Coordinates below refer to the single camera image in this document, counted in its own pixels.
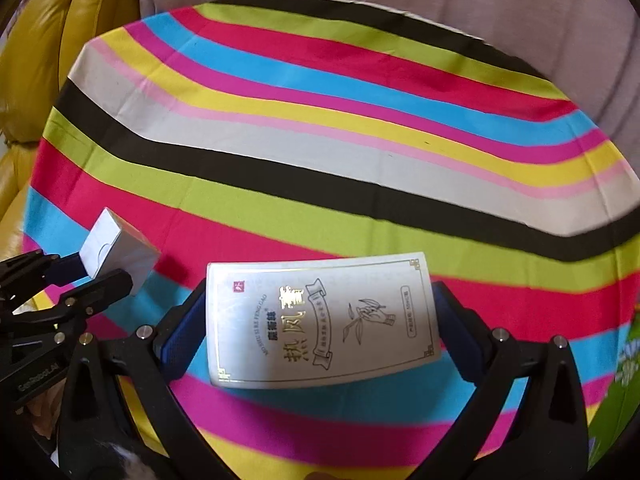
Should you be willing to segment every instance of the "blue stripe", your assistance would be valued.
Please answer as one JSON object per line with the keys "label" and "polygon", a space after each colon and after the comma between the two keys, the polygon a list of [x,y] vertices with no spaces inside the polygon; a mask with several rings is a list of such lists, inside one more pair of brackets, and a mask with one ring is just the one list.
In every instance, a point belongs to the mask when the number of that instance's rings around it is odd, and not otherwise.
{"label": "blue stripe", "polygon": [[[79,250],[87,230],[33,189],[28,195],[26,211],[25,232],[46,253],[70,254]],[[189,289],[152,272],[135,297],[110,306],[106,315],[127,333],[132,333],[141,324],[157,324],[171,306],[182,303],[189,293]],[[615,371],[626,330],[628,325],[572,341],[582,382]],[[191,362],[189,373],[209,383],[206,340]],[[524,386],[524,380],[516,382],[506,409],[517,407]],[[435,363],[367,381],[298,390],[228,392],[263,406],[328,420],[425,424],[455,419],[473,389],[460,378],[444,352],[442,359]]]}
{"label": "blue stripe", "polygon": [[595,127],[580,111],[541,123],[525,121],[487,114],[356,78],[250,54],[201,38],[169,14],[147,18],[145,24],[173,49],[218,72],[280,88],[392,108],[500,142],[519,146],[561,144],[574,140]]}

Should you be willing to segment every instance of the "metal screw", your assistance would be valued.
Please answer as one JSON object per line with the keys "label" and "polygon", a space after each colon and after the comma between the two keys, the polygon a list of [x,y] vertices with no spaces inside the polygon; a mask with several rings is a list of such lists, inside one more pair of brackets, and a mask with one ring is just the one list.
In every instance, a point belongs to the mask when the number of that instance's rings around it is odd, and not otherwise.
{"label": "metal screw", "polygon": [[93,339],[94,336],[90,332],[85,332],[78,338],[78,342],[81,345],[88,345]]}
{"label": "metal screw", "polygon": [[554,337],[554,345],[556,345],[558,348],[566,348],[567,346],[569,346],[569,342],[564,336],[557,335]]}
{"label": "metal screw", "polygon": [[152,326],[143,325],[138,327],[138,329],[136,330],[136,335],[140,339],[147,339],[148,337],[151,337],[153,332],[154,332],[154,328]]}
{"label": "metal screw", "polygon": [[511,337],[511,335],[505,328],[494,328],[494,330],[491,332],[491,335],[494,336],[494,339],[497,339],[498,341],[507,341],[507,339]]}

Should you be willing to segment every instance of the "yellow leather sofa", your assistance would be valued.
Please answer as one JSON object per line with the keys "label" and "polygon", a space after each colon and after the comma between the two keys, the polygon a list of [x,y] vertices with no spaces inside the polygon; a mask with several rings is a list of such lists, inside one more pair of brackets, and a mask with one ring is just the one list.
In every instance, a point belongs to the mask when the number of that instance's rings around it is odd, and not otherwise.
{"label": "yellow leather sofa", "polygon": [[38,142],[82,46],[139,18],[138,0],[30,0],[22,10],[0,53],[0,132],[8,145],[0,159],[0,260],[22,248]]}

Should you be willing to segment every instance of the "small white box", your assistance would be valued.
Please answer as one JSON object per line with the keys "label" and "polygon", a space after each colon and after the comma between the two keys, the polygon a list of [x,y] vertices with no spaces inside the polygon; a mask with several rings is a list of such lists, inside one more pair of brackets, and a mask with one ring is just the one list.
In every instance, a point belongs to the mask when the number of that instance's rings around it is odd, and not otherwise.
{"label": "small white box", "polygon": [[87,274],[96,278],[115,269],[126,270],[133,281],[134,296],[158,261],[160,251],[133,225],[104,208],[89,231],[80,259]]}

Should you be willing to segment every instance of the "striped tablecloth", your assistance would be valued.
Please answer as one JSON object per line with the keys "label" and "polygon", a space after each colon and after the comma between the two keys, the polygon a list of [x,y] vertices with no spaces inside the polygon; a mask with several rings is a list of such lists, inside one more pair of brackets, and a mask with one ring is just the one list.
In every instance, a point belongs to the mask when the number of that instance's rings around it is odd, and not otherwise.
{"label": "striped tablecloth", "polygon": [[[639,203],[618,150],[521,60],[364,4],[238,0],[87,44],[40,145],[25,248],[77,251],[107,206],[162,251],[92,321],[103,337],[157,322],[207,262],[424,251],[490,326],[567,336],[593,411],[639,290]],[[339,386],[217,389],[204,345],[172,388],[248,480],[404,478],[472,393],[446,352]]]}

